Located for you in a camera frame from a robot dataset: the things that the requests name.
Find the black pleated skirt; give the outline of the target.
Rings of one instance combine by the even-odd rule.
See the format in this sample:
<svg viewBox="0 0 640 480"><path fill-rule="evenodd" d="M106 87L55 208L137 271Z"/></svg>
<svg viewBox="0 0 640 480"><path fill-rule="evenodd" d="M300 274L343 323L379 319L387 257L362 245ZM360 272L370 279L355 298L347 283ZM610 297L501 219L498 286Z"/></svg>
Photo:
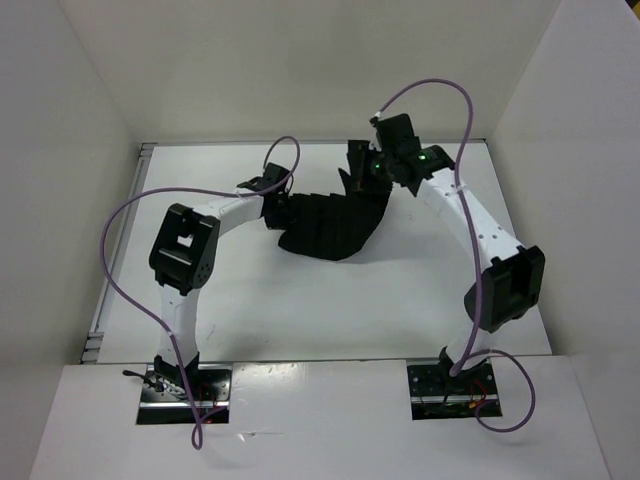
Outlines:
<svg viewBox="0 0 640 480"><path fill-rule="evenodd" d="M329 261L345 260L363 249L384 217L392 184L338 172L342 194L290 197L291 221L278 240L281 249Z"/></svg>

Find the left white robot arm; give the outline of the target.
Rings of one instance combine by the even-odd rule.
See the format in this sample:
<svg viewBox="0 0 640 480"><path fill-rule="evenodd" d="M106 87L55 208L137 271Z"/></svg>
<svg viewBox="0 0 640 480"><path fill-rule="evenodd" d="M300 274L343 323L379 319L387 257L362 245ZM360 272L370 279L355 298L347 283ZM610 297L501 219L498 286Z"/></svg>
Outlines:
<svg viewBox="0 0 640 480"><path fill-rule="evenodd" d="M286 197L290 176L290 170L268 163L260 176L238 184L229 197L168 208L149 265L160 288L161 320L169 328L154 358L154 374L176 399L192 397L199 387L197 306L213 273L220 238L268 215Z"/></svg>

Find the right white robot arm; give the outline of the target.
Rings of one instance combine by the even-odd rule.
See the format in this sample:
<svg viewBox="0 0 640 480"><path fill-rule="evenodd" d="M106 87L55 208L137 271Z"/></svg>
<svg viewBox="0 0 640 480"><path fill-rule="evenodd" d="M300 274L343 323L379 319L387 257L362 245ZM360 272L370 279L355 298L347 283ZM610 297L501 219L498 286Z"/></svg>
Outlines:
<svg viewBox="0 0 640 480"><path fill-rule="evenodd" d="M443 389L462 392L473 381L472 369L487 357L490 336L538 303L545 256L504 229L442 147L421 144L408 114L375 115L370 123L376 139L356 156L359 180L406 188L447 226L473 262L475 279L463 300L471 323L443 349L438 369Z"/></svg>

